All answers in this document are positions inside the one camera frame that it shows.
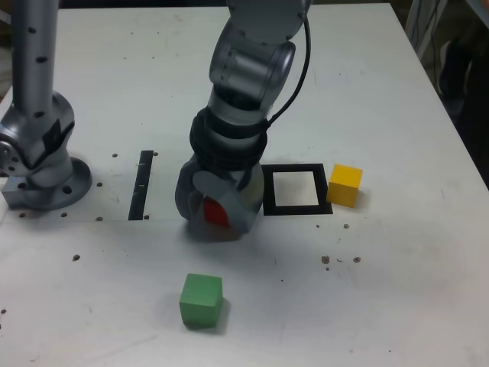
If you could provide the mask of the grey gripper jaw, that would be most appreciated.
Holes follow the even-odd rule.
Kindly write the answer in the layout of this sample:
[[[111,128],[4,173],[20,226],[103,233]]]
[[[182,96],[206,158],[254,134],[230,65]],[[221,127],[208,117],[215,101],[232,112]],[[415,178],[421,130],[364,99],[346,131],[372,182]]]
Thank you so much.
[[[191,220],[197,213],[203,195],[193,184],[193,175],[199,171],[200,165],[195,156],[192,156],[181,168],[175,189],[175,204],[180,215]]]
[[[203,195],[203,216],[208,223],[236,233],[251,231],[264,198],[261,167],[239,171],[237,177],[221,178],[208,171],[193,175],[195,188]]]

